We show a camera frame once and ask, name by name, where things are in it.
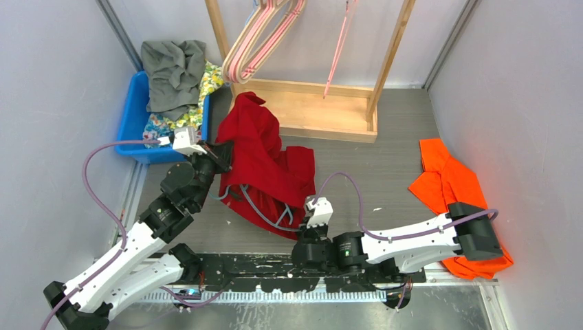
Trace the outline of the grey-blue hanger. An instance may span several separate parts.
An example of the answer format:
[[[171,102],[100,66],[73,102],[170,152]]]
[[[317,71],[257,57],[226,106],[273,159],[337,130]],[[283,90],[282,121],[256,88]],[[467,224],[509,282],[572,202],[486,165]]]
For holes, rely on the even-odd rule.
[[[267,205],[267,212],[264,212],[261,209],[261,201],[255,203],[251,190],[252,187],[249,184],[239,184],[237,188],[227,185],[221,191],[221,195],[214,195],[210,192],[209,196],[220,201],[241,218],[262,229],[278,232],[283,236],[300,232],[296,226],[294,212],[288,204],[284,203],[282,210],[278,210],[277,206],[274,206],[275,214],[269,213],[270,208]]]

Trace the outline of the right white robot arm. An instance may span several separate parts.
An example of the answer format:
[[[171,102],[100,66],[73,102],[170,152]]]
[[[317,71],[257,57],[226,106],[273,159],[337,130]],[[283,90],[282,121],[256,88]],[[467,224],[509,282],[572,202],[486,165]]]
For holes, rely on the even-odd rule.
[[[345,232],[327,236],[333,214],[324,197],[305,204],[307,211],[291,253],[295,267],[332,276],[353,275],[374,265],[390,282],[428,264],[463,256],[469,261],[487,261],[503,256],[492,226],[496,210],[467,203],[451,203],[445,213],[429,220],[365,233]]]

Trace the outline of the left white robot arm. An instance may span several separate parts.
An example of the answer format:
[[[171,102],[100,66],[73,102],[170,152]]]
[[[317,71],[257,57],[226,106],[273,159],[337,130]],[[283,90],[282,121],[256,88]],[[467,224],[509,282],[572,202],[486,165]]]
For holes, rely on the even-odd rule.
[[[201,211],[215,175],[232,168],[232,141],[184,143],[185,162],[172,166],[154,199],[127,230],[115,218],[120,242],[66,283],[54,281],[43,294],[52,310],[46,329],[57,318],[65,329],[106,329],[124,309],[148,293],[176,282],[191,284],[201,276],[201,259],[184,243],[137,271],[136,267],[176,238]]]

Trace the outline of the yellow floral garment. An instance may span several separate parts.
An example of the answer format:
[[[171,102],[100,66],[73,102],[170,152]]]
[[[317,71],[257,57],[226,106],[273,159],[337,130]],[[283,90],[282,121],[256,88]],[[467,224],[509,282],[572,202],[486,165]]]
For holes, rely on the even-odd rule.
[[[181,115],[177,120],[164,119],[166,132],[170,133],[174,129],[182,127],[194,127],[200,131],[204,123],[204,101],[212,93],[216,92],[225,85],[222,76],[222,68],[206,60],[206,66],[199,85],[199,102],[197,105],[188,105],[187,112]]]

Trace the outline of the red skirt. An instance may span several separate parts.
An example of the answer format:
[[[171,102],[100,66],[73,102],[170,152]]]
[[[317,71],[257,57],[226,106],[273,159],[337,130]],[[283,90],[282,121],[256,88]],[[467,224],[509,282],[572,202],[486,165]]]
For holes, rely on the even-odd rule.
[[[227,185],[249,184],[255,203],[275,215],[273,209],[288,204],[296,226],[305,216],[304,204],[316,192],[314,150],[303,146],[282,146],[280,123],[265,107],[265,101],[249,91],[240,93],[229,114],[219,125],[215,141],[233,141],[232,170],[221,176],[219,194]],[[296,233],[283,236],[296,240]]]

